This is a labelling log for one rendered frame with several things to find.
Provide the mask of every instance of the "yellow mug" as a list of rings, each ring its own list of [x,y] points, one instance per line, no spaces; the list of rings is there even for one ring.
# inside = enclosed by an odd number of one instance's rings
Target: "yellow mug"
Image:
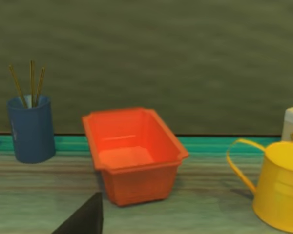
[[[251,145],[265,153],[257,187],[229,157],[236,143]],[[250,140],[238,139],[227,150],[226,159],[253,193],[255,214],[268,225],[293,233],[293,142],[276,142],[265,148]]]

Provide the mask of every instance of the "orange-red bin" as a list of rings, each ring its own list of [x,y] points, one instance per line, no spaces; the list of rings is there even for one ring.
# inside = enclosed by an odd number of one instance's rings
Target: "orange-red bin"
[[[125,206],[168,197],[188,152],[154,110],[93,112],[83,124],[112,202]]]

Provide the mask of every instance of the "wooden table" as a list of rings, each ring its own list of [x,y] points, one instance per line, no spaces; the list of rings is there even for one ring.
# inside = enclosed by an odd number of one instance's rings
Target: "wooden table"
[[[225,161],[234,138],[180,138],[190,151],[164,201],[118,208],[104,198],[104,234],[277,234],[251,209],[251,194]],[[276,138],[255,138],[267,145]],[[102,188],[84,137],[57,137],[58,154],[16,162],[8,136],[0,137],[0,234],[49,234]],[[234,161],[256,181],[261,154],[237,145]]]

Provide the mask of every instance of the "blue cup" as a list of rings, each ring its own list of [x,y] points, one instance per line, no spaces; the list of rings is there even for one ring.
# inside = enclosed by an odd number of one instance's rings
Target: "blue cup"
[[[31,95],[26,95],[28,109],[20,97],[7,102],[15,157],[23,163],[39,163],[55,154],[50,98],[40,95],[37,107],[31,107]]]

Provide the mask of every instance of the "wooden stick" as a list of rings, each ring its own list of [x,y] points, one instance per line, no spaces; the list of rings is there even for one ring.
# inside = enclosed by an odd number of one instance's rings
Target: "wooden stick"
[[[35,104],[36,107],[37,107],[38,104],[39,104],[39,97],[40,97],[41,90],[42,90],[42,84],[43,84],[44,72],[45,72],[45,68],[43,67],[43,68],[41,69],[40,78],[39,78],[39,84],[38,84],[38,88],[37,88],[37,97],[36,97],[36,104]]]
[[[30,61],[31,107],[35,105],[35,62]]]
[[[27,103],[26,103],[25,97],[23,95],[23,92],[21,91],[21,88],[20,88],[18,79],[16,78],[16,75],[14,73],[14,69],[13,69],[12,65],[9,66],[9,70],[10,70],[10,73],[11,73],[11,75],[13,77],[16,90],[18,91],[18,94],[19,94],[19,96],[21,98],[21,101],[22,101],[22,103],[24,105],[24,108],[27,109],[28,107],[27,107]]]

